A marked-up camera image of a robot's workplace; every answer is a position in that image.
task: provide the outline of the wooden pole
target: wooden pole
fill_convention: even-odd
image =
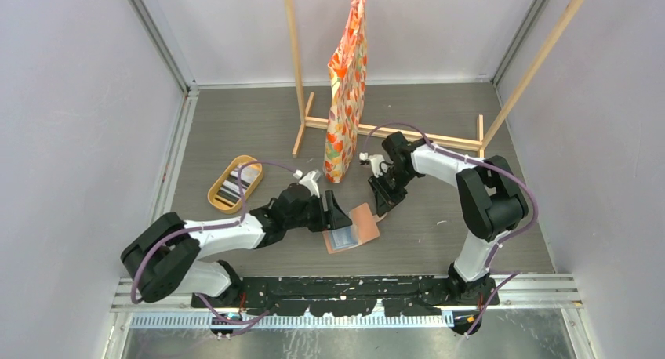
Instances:
[[[540,68],[540,65],[543,64],[543,61],[545,61],[547,55],[549,55],[550,51],[554,48],[554,45],[557,44],[557,40],[561,37],[561,34],[563,34],[563,31],[568,26],[572,18],[575,16],[575,13],[577,13],[577,10],[580,8],[583,2],[584,0],[570,0],[568,6],[565,7],[565,10],[561,15],[561,17],[559,18],[559,21],[557,22],[556,25],[554,25],[554,28],[547,36],[547,39],[545,39],[545,42],[543,43],[543,45],[540,47],[540,50],[536,54],[536,58],[533,59],[533,62],[531,62],[529,69],[527,69],[526,73],[524,73],[524,76],[522,76],[521,81],[519,82],[518,86],[511,94],[511,97],[508,98],[506,104],[503,105],[501,112],[499,112],[499,116],[496,117],[496,119],[492,123],[492,126],[489,127],[487,134],[485,134],[485,138],[483,138],[482,140],[481,150],[485,150],[485,148],[487,148],[487,145],[489,145],[489,141],[491,141],[492,138],[494,138],[494,135],[496,135],[496,131],[499,130],[499,127],[506,120],[508,114],[515,107],[515,104],[520,99],[522,93],[526,90],[526,87],[533,79],[533,76],[536,75],[536,72]]]
[[[293,58],[293,69],[296,73],[296,96],[298,97],[298,113],[300,124],[305,125],[305,95],[303,93],[303,77],[300,71],[300,50],[298,49],[298,31],[296,29],[296,13],[293,9],[293,0],[284,0],[286,4],[286,20],[289,23],[289,35],[291,35],[291,56]]]
[[[310,92],[310,99],[307,100],[307,107],[305,107],[305,118],[310,114],[310,109],[313,101],[314,101],[314,93]],[[291,151],[291,155],[293,155],[294,158],[297,158],[298,152],[300,152],[300,144],[303,142],[303,135],[305,134],[306,127],[307,127],[307,121],[305,121],[303,124],[300,124],[300,128],[298,129],[298,134],[296,136],[296,144],[293,145],[293,150]]]
[[[485,135],[485,128],[483,128],[483,118],[482,115],[478,115],[478,125],[477,125],[477,130],[478,130],[478,141],[480,141],[481,146],[482,146],[482,137]],[[485,159],[485,149],[480,147],[478,148],[478,157],[480,159]]]

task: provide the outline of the orange flower pattern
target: orange flower pattern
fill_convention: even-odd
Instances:
[[[365,106],[367,39],[365,2],[353,0],[347,26],[337,50],[328,62],[332,104],[325,137],[325,177],[333,183],[344,178],[356,148],[358,123]]]

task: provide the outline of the white wall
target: white wall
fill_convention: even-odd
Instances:
[[[0,0],[0,347],[96,358],[182,97],[127,0]]]
[[[158,0],[199,84],[293,82],[284,0]],[[327,82],[350,0],[294,0],[303,79]],[[368,79],[490,79],[532,0],[368,0]]]
[[[508,118],[555,266],[574,274],[607,358],[665,347],[663,2],[587,0]],[[552,3],[539,33],[566,0]]]

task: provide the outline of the aluminum frame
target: aluminum frame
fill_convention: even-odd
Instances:
[[[549,1],[550,0],[533,0],[531,2],[529,9],[526,11],[524,20],[522,20],[518,30],[515,32],[515,36],[513,37],[513,40],[511,40],[511,44],[508,46],[506,54],[503,55],[499,67],[496,69],[494,77],[492,77],[491,82],[495,88],[501,83],[501,79],[506,74],[515,55],[519,52],[522,43],[524,43],[524,40],[529,36],[533,25],[536,24],[538,18],[540,18],[540,14],[543,12]]]
[[[186,94],[183,109],[176,122],[176,128],[174,129],[174,135],[169,147],[168,162],[162,177],[161,186],[153,204],[152,211],[153,218],[155,218],[163,212],[168,212],[173,201],[178,174],[187,144],[187,137],[198,100],[198,85],[157,1],[128,1],[139,16],[146,32],[155,44],[156,50],[165,61],[176,83]],[[528,21],[532,8],[529,9],[523,25]],[[527,31],[524,31],[523,36],[528,33],[529,28],[527,28]],[[517,34],[513,42],[516,42],[516,40],[518,44],[517,48],[519,48],[521,40],[518,39]],[[507,65],[504,66],[504,69],[507,69],[512,57],[504,57],[504,59],[508,60]],[[502,276],[495,277],[497,280],[504,278]],[[120,359],[122,357],[122,351],[124,350],[129,334],[129,323],[134,313],[143,313],[151,310],[183,313],[194,310],[189,307],[191,296],[170,296],[165,299],[164,303],[135,306],[131,304],[129,295],[126,294],[129,285],[128,281],[130,280],[123,279],[118,285],[118,291],[116,292],[107,320],[106,333],[108,339],[104,342],[104,354],[102,356],[104,359]],[[576,356],[585,358],[595,357],[593,345],[588,338],[588,324],[583,323],[586,311],[583,309],[583,304],[580,302],[580,296],[574,284],[575,282],[570,274],[523,274],[504,286],[499,292],[501,304],[491,306],[490,308],[561,308]],[[460,308],[444,306],[442,309],[453,310]]]

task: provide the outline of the purple cable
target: purple cable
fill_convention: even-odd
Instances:
[[[219,230],[219,229],[223,229],[223,228],[235,227],[235,226],[239,225],[240,223],[242,223],[243,220],[245,220],[245,216],[247,215],[247,206],[245,204],[245,193],[243,192],[243,189],[242,189],[242,182],[241,182],[241,177],[240,176],[242,174],[242,170],[245,169],[245,167],[250,166],[250,165],[255,165],[255,164],[274,165],[274,166],[277,166],[277,167],[281,167],[281,168],[283,168],[287,171],[296,173],[296,169],[294,169],[293,167],[288,167],[287,165],[280,165],[280,164],[272,162],[272,161],[249,161],[249,162],[245,163],[244,165],[242,165],[240,167],[240,169],[238,170],[238,178],[236,180],[237,184],[238,184],[238,189],[240,190],[240,203],[241,203],[240,219],[235,221],[235,222],[231,222],[231,223],[221,223],[221,224],[214,224],[214,225],[211,225],[211,226],[203,226],[203,227],[183,228],[182,230],[178,230],[176,232],[173,232],[171,234],[168,234],[168,235],[164,236],[163,239],[161,239],[160,241],[155,243],[152,246],[152,248],[150,248],[150,250],[145,255],[143,261],[141,261],[141,264],[139,265],[138,269],[136,269],[136,273],[134,274],[134,282],[132,283],[132,288],[129,291],[129,298],[132,300],[132,303],[138,304],[138,303],[141,303],[143,301],[143,299],[139,299],[139,298],[136,297],[136,291],[138,290],[138,287],[139,287],[139,280],[141,279],[141,277],[144,274],[144,271],[145,271],[145,268],[147,266],[148,261],[150,261],[152,256],[154,256],[154,254],[164,244],[166,244],[167,241],[171,241],[172,239],[177,238],[180,235],[184,235],[184,234],[194,232],[194,231],[198,231],[198,230]],[[215,309],[213,308],[213,306],[211,306],[210,303],[208,303],[208,300],[205,299],[205,297],[202,294],[197,294],[197,296],[199,298],[201,298],[201,300],[203,301],[205,306],[207,306],[217,316],[217,318],[219,320],[227,322],[228,324],[237,325],[236,323],[238,321],[227,319],[224,316],[221,316],[220,314],[218,314],[215,311]],[[250,323],[250,327],[253,326],[256,322],[258,322],[258,320],[254,321],[253,323]]]
[[[489,268],[489,265],[492,263],[492,260],[494,259],[494,256],[496,255],[496,251],[499,249],[499,247],[506,240],[514,238],[514,237],[518,236],[519,234],[523,234],[529,228],[533,227],[534,224],[536,224],[536,220],[538,219],[538,214],[539,214],[538,203],[536,202],[536,196],[533,195],[533,192],[520,179],[515,177],[515,175],[511,174],[510,172],[505,171],[503,169],[500,169],[499,167],[496,167],[495,165],[490,165],[490,164],[487,164],[483,161],[477,161],[473,158],[465,157],[465,156],[463,156],[461,154],[457,154],[453,151],[446,150],[442,147],[435,146],[434,143],[432,143],[432,141],[429,138],[427,138],[427,135],[425,134],[425,132],[423,132],[420,128],[418,128],[414,125],[406,124],[404,122],[389,122],[387,124],[383,124],[383,125],[379,125],[379,126],[375,127],[374,129],[372,129],[369,132],[369,134],[367,135],[367,138],[365,139],[365,143],[362,146],[362,152],[363,153],[365,152],[365,148],[367,147],[367,142],[369,140],[369,137],[375,131],[377,131],[378,129],[383,128],[383,127],[388,126],[388,125],[404,125],[406,127],[409,127],[411,129],[417,131],[418,133],[420,133],[420,135],[423,136],[423,138],[425,139],[425,143],[430,147],[430,149],[434,150],[435,152],[437,152],[441,155],[445,155],[449,158],[457,159],[458,161],[464,161],[465,163],[470,163],[472,165],[481,166],[485,169],[489,169],[490,171],[494,171],[494,172],[497,172],[497,173],[499,173],[503,176],[506,176],[508,179],[510,179],[511,181],[516,183],[517,185],[519,185],[519,187],[526,193],[527,197],[531,201],[531,206],[533,207],[533,213],[531,215],[531,220],[528,221],[527,224],[525,224],[523,227],[518,228],[517,230],[509,233],[508,235],[506,235],[503,238],[496,241],[496,245],[494,245],[492,247],[492,249],[489,252],[489,255],[487,256],[487,260],[485,261],[485,267]]]
[[[266,317],[269,313],[270,313],[270,311],[267,310],[267,311],[263,312],[262,314],[260,314],[258,317],[253,318],[252,320],[244,321],[242,324],[247,324],[248,321],[253,321],[253,322],[249,322],[249,324],[247,326],[245,326],[244,328],[240,328],[236,332],[233,332],[233,333],[229,334],[228,338],[237,337],[239,335],[243,335],[243,334],[247,333],[247,331],[250,330],[254,325],[256,325],[256,323],[258,323],[260,319]],[[214,335],[208,335],[204,338],[201,338],[197,342],[192,343],[186,349],[180,351],[178,354],[156,354],[156,353],[151,353],[147,349],[147,344],[148,343],[144,340],[141,340],[141,348],[139,350],[139,356],[140,356],[141,353],[146,353],[151,357],[157,357],[157,358],[160,358],[160,359],[167,359],[167,358],[172,358],[172,357],[182,357],[187,352],[192,351],[196,347],[201,346],[203,343],[206,343],[206,342],[208,342],[209,340],[211,340],[213,338],[217,338],[217,337],[214,336]]]
[[[517,273],[513,273],[513,274],[509,275],[508,278],[504,279],[501,283],[499,283],[498,286],[496,286],[496,287],[494,288],[494,290],[492,290],[492,293],[489,294],[489,298],[487,298],[487,302],[485,302],[485,305],[482,306],[482,309],[480,310],[480,313],[478,314],[478,317],[476,317],[476,319],[474,320],[474,323],[471,324],[471,327],[469,328],[469,330],[467,330],[467,332],[464,333],[464,335],[465,335],[467,338],[468,338],[469,334],[470,334],[472,331],[474,331],[474,328],[476,327],[476,325],[478,324],[478,322],[479,322],[480,319],[482,318],[482,315],[485,314],[485,311],[487,310],[487,307],[488,307],[489,304],[492,302],[492,299],[494,299],[494,296],[496,296],[496,294],[499,292],[499,289],[502,288],[503,285],[505,285],[506,283],[508,283],[509,280],[511,280],[511,279],[513,279],[513,278],[515,278],[515,277],[517,277],[517,276],[518,276]]]

